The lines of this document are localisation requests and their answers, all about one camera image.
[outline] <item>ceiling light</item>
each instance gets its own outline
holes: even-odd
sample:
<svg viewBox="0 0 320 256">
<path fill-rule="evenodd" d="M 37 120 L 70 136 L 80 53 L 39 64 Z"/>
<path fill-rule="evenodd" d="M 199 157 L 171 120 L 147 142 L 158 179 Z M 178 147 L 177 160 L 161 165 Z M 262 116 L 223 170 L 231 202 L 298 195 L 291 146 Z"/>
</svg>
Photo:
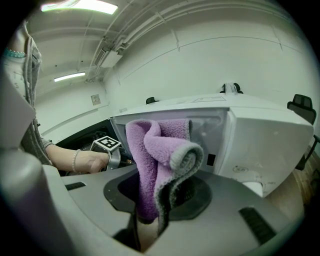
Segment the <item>ceiling light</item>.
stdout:
<svg viewBox="0 0 320 256">
<path fill-rule="evenodd" d="M 76 74 L 68 74 L 68 75 L 65 75 L 65 76 L 61 76 L 61 77 L 55 78 L 54 81 L 55 82 L 59 82 L 61 80 L 65 80 L 65 79 L 69 79 L 69 78 L 81 77 L 81 76 L 84 76 L 85 74 L 86 74 L 86 72 L 81 72 L 81 73 L 76 73 Z"/>
<path fill-rule="evenodd" d="M 85 9 L 106 14 L 113 14 L 118 8 L 118 6 L 114 4 L 99 0 L 80 0 L 76 4 L 72 4 L 72 2 L 74 1 L 71 0 L 64 3 L 44 4 L 41 6 L 41 11 L 47 12 L 58 9 Z"/>
</svg>

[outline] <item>towel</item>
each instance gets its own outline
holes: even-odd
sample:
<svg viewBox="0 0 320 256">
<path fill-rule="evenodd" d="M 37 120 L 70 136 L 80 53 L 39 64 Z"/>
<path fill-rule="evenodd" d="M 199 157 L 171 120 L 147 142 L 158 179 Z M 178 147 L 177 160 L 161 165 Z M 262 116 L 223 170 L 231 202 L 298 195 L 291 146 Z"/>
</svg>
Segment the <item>towel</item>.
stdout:
<svg viewBox="0 0 320 256">
<path fill-rule="evenodd" d="M 161 231 L 174 208 L 179 185 L 201 166 L 203 149 L 190 142 L 188 119 L 134 120 L 126 129 L 127 142 L 139 171 L 137 214 L 144 223 L 159 217 Z"/>
</svg>

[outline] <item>sleeve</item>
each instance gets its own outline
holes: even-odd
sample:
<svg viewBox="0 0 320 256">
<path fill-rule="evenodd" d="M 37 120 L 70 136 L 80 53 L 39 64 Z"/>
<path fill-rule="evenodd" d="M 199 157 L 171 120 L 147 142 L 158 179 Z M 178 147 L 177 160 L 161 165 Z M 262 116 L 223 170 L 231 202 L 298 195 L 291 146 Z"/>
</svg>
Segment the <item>sleeve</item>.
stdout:
<svg viewBox="0 0 320 256">
<path fill-rule="evenodd" d="M 44 146 L 44 148 L 48 147 L 49 145 L 54 145 L 52 142 L 45 140 L 44 138 L 41 138 L 42 140 L 42 144 Z"/>
</svg>

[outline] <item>floor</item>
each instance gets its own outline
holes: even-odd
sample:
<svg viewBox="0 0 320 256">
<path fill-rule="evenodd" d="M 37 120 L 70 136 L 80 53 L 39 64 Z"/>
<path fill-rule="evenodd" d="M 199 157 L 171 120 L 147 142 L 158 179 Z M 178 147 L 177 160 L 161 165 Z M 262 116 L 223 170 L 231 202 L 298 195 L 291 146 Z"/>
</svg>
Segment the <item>floor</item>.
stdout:
<svg viewBox="0 0 320 256">
<path fill-rule="evenodd" d="M 305 206 L 315 194 L 315 187 L 312 186 L 315 169 L 320 170 L 320 159 L 316 154 L 312 154 L 303 171 L 294 169 L 287 179 L 266 197 L 290 221 L 295 221 L 304 215 Z M 145 252 L 157 239 L 157 230 L 157 219 L 149 225 L 137 223 L 141 252 Z"/>
</svg>

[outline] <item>gray jacket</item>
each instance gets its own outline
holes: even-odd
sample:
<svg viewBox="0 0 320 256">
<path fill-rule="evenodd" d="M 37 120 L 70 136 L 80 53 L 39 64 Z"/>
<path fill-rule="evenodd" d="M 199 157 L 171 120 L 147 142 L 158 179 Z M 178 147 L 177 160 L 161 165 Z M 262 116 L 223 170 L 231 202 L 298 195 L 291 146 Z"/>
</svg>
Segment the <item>gray jacket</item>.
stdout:
<svg viewBox="0 0 320 256">
<path fill-rule="evenodd" d="M 36 85 L 41 62 L 41 54 L 36 46 L 36 43 L 33 38 L 29 36 L 27 40 L 27 51 L 23 76 L 26 100 L 33 108 L 35 107 Z M 23 136 L 21 144 L 26 152 L 37 157 L 43 165 L 51 165 L 51 161 L 49 160 L 46 152 L 46 147 L 52 143 L 41 138 L 36 119 L 32 120 L 32 123 Z"/>
</svg>

